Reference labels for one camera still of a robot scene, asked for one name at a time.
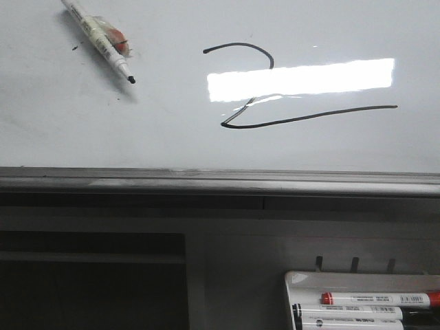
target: red marker cap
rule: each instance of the red marker cap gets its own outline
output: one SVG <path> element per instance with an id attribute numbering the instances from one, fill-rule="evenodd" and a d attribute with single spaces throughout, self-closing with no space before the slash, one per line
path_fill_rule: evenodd
<path id="1" fill-rule="evenodd" d="M 426 292 L 431 301 L 431 307 L 440 307 L 440 292 Z"/>
<path id="2" fill-rule="evenodd" d="M 331 295 L 331 292 L 326 292 L 325 294 L 321 295 L 321 304 L 324 305 L 332 305 L 333 304 L 333 296 Z"/>

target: white plastic tray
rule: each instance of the white plastic tray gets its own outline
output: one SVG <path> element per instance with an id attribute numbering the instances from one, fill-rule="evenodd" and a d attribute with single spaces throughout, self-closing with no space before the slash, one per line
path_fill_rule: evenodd
<path id="1" fill-rule="evenodd" d="M 290 271 L 285 283 L 289 327 L 296 330 L 292 305 L 319 305 L 324 292 L 426 292 L 440 288 L 440 276 Z"/>

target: whiteboard frame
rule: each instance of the whiteboard frame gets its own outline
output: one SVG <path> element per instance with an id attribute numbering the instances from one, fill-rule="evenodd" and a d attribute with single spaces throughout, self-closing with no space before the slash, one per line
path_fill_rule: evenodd
<path id="1" fill-rule="evenodd" d="M 11 192 L 440 197 L 440 174 L 0 167 Z"/>

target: white surface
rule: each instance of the white surface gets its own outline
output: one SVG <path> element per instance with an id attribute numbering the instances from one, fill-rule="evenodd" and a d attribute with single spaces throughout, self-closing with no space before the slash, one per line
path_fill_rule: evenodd
<path id="1" fill-rule="evenodd" d="M 294 329 L 292 305 L 318 305 L 325 292 L 428 292 L 440 288 L 440 276 L 291 271 L 285 284 L 289 326 Z"/>
<path id="2" fill-rule="evenodd" d="M 83 0 L 128 37 L 117 77 L 58 0 L 0 2 L 0 166 L 440 171 L 440 2 Z M 209 74 L 394 58 L 390 87 L 211 102 Z"/>

